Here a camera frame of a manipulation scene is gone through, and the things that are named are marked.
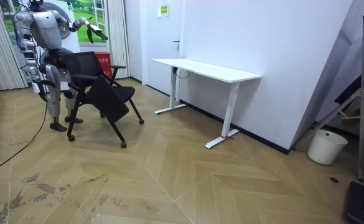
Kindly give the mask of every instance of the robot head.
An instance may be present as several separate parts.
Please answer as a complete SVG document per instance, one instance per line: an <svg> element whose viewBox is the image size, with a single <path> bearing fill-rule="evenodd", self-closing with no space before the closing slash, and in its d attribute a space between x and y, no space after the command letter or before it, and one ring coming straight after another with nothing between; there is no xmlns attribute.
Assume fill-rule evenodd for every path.
<svg viewBox="0 0 364 224"><path fill-rule="evenodd" d="M29 0L29 7L32 11L41 11L44 0Z"/></svg>
<svg viewBox="0 0 364 224"><path fill-rule="evenodd" d="M44 0L30 0L29 1L29 4L31 6L34 6L34 7L37 7L37 6L40 6L44 3Z"/></svg>

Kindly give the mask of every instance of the wooden floor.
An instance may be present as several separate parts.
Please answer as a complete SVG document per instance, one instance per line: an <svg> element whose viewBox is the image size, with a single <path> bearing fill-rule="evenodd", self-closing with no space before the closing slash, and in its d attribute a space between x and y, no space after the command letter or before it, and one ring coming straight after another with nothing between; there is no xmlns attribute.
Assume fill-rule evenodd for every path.
<svg viewBox="0 0 364 224"><path fill-rule="evenodd" d="M0 168L0 224L346 222L353 149L328 167L241 133L207 150L221 123L191 108L155 115L168 97L132 80L121 83L136 87L133 100L146 120L140 125L131 109L117 122L128 147L120 148L90 105L78 112L85 122L76 124L75 142L49 129L47 116L32 144ZM0 92L0 163L37 132L44 106L31 89Z"/></svg>

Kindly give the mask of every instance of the chair backrest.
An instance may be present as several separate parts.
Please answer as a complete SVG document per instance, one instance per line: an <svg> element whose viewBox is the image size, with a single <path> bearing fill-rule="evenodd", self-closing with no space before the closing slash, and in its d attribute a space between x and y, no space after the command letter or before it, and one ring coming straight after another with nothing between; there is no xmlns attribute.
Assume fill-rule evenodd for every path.
<svg viewBox="0 0 364 224"><path fill-rule="evenodd" d="M103 69L94 52L80 52L62 55L70 75L103 75Z"/></svg>

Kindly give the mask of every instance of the chair leg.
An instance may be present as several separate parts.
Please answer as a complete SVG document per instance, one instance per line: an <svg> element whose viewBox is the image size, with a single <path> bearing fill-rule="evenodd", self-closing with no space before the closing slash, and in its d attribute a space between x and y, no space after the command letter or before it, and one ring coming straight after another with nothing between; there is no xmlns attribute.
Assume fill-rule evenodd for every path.
<svg viewBox="0 0 364 224"><path fill-rule="evenodd" d="M111 122L110 120L108 120L108 122L110 122L111 127L113 127L115 133L117 133L119 139L121 140L121 148L126 148L125 138L124 136L122 136L121 131L118 130L117 126L113 122Z"/></svg>
<svg viewBox="0 0 364 224"><path fill-rule="evenodd" d="M75 140L75 136L72 135L72 129L74 128L75 118L77 117L78 109L80 107L80 102L81 102L84 92L85 92L84 88L79 89L77 98L75 99L74 109L72 109L72 112L71 112L70 125L69 125L68 131L67 131L67 137L68 137L69 141Z"/></svg>
<svg viewBox="0 0 364 224"><path fill-rule="evenodd" d="M134 112L136 113L136 115L138 116L139 118L139 123L140 124L144 124L144 120L142 119L142 116L140 116L139 112L138 112L138 109L136 108L136 106L134 105L132 99L129 100L129 102L131 103L132 107L133 107L133 110Z"/></svg>

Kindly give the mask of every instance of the humanoid robot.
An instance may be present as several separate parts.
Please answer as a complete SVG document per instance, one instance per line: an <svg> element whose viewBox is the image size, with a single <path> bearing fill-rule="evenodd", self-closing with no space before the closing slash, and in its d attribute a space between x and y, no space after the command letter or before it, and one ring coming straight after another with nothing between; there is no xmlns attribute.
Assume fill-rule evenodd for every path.
<svg viewBox="0 0 364 224"><path fill-rule="evenodd" d="M99 27L90 24L88 19L79 17L73 23L68 22L58 11L46 10L42 6L43 3L44 0L29 0L29 8L14 15L13 26L19 47L26 58L26 70L29 73L28 75L31 76L34 91L47 102L47 109L52 117L50 128L63 132L67 128L58 123L61 92L57 67L62 66L59 56L62 38L58 30L58 24L67 27L72 32L76 32L81 26L87 26L88 37L91 42L93 42L91 38L92 32L103 40L108 40L108 37L101 33ZM35 39L39 46L49 51L49 57L45 58L45 63L38 64L36 45L32 38ZM68 109L68 116L65 118L65 121L69 122L75 103L75 90L67 90L65 96L65 104ZM81 123L82 120L76 118L75 122Z"/></svg>

